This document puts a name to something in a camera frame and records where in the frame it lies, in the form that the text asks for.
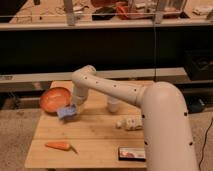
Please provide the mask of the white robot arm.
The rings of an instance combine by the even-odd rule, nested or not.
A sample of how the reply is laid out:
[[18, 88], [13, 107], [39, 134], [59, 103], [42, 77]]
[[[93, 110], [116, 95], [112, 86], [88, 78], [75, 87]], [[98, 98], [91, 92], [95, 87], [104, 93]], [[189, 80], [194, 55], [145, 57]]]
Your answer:
[[104, 79], [91, 65], [74, 71], [71, 80], [77, 105], [83, 104], [93, 89], [141, 109], [147, 171], [199, 171], [187, 105], [176, 86]]

